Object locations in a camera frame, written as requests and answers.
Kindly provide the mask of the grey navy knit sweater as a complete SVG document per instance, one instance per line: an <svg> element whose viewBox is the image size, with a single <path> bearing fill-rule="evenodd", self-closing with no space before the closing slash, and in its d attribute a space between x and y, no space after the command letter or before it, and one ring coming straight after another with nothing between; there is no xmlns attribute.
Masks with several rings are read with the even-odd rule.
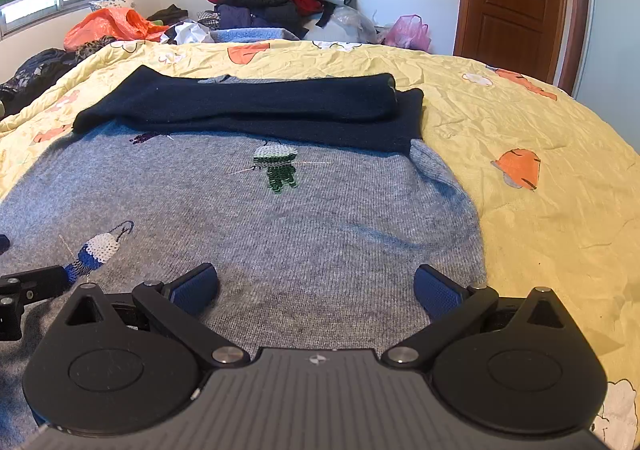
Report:
<svg viewBox="0 0 640 450"><path fill-rule="evenodd" d="M296 81L137 68L1 204L3 273L107 293L208 262L205 322L260 347L384 350L426 326L413 276L484 283L476 209L388 74Z"/></svg>

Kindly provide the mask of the dark clothes beside bed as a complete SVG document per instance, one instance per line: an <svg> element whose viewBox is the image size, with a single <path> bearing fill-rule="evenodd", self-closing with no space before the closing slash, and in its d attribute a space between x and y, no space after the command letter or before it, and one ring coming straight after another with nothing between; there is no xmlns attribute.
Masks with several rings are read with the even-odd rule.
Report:
<svg viewBox="0 0 640 450"><path fill-rule="evenodd" d="M90 55L116 41L105 36L84 43L75 51L47 49L29 58L1 85L1 118L16 115Z"/></svg>

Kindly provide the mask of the yellow cartoon print bedsheet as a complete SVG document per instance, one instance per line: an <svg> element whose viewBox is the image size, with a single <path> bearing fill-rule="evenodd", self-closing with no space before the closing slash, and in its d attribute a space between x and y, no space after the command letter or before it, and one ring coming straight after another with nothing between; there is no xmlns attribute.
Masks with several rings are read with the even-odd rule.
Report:
<svg viewBox="0 0 640 450"><path fill-rule="evenodd" d="M488 281L552 287L603 364L593 424L614 449L639 440L639 156L588 107L534 78L456 58L342 42L104 46L1 123L9 192L76 115L139 66L175 77L303 79L388 72L423 92L422 137L480 215Z"/></svg>

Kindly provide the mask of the white crumpled cloth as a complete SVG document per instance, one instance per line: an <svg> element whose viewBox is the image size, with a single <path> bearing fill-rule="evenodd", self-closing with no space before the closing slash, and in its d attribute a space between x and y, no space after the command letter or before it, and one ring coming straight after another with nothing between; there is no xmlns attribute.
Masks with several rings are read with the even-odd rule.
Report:
<svg viewBox="0 0 640 450"><path fill-rule="evenodd" d="M210 29L198 22L194 22L194 20L185 20L172 25L160 36L160 43L178 44L178 46L180 44L214 42Z"/></svg>

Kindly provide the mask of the pink plastic bag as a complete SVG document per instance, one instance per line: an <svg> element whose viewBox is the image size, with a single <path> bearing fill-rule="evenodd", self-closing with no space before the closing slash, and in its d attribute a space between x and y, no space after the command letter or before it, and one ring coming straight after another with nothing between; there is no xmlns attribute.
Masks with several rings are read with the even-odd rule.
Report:
<svg viewBox="0 0 640 450"><path fill-rule="evenodd" d="M384 43L395 48L427 52L431 46L428 25L419 15L403 15L390 28Z"/></svg>

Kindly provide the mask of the light blue folded towel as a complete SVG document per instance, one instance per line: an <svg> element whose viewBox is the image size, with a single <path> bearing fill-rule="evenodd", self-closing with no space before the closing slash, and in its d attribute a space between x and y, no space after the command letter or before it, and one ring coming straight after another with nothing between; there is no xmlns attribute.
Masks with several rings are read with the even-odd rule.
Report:
<svg viewBox="0 0 640 450"><path fill-rule="evenodd" d="M216 43L236 42L254 43L269 40L298 41L298 38L284 28L277 27L243 27L215 29L209 35Z"/></svg>

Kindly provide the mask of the orange plastic bag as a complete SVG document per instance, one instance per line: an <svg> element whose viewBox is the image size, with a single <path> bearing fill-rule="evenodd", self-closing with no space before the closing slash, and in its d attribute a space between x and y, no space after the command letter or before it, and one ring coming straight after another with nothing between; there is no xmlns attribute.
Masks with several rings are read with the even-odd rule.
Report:
<svg viewBox="0 0 640 450"><path fill-rule="evenodd" d="M156 25L130 8L106 8L88 14L70 28L63 39L66 51L75 51L85 43L113 37L117 41L158 41L168 26Z"/></svg>

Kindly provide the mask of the black bag with green item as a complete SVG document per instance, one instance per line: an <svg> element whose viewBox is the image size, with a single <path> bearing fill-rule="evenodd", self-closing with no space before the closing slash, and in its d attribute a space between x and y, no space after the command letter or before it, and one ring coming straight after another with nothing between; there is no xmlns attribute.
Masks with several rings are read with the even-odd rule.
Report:
<svg viewBox="0 0 640 450"><path fill-rule="evenodd" d="M165 9L158 10L146 19L154 25L172 26L183 22L189 17L189 11L171 4Z"/></svg>

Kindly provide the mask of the clear plastic bag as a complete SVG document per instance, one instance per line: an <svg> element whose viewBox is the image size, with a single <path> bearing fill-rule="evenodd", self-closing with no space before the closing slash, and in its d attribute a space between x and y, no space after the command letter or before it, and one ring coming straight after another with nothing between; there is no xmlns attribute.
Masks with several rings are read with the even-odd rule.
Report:
<svg viewBox="0 0 640 450"><path fill-rule="evenodd" d="M350 6L329 6L305 24L310 41L377 43L375 24Z"/></svg>

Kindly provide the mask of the blue white patterned pillow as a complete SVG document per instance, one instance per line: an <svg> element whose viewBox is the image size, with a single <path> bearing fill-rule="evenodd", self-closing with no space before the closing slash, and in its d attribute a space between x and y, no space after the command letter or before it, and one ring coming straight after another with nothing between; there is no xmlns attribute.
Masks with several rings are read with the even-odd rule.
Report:
<svg viewBox="0 0 640 450"><path fill-rule="evenodd" d="M98 0L90 3L92 12L96 12L102 9L114 9L114 8L134 8L134 0Z"/></svg>

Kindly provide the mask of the brown wooden door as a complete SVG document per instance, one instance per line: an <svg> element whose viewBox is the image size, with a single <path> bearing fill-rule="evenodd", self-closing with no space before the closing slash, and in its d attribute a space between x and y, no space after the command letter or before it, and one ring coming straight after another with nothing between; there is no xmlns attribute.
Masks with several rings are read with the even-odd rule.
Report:
<svg viewBox="0 0 640 450"><path fill-rule="evenodd" d="M454 55L576 90L591 0L460 0Z"/></svg>

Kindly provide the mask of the window with metal frame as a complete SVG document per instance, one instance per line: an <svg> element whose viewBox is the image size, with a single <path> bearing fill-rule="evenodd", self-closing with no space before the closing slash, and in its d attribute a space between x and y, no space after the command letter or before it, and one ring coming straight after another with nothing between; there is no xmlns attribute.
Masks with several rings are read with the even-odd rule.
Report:
<svg viewBox="0 0 640 450"><path fill-rule="evenodd" d="M76 11L90 11L102 0L15 0L1 7L1 37Z"/></svg>

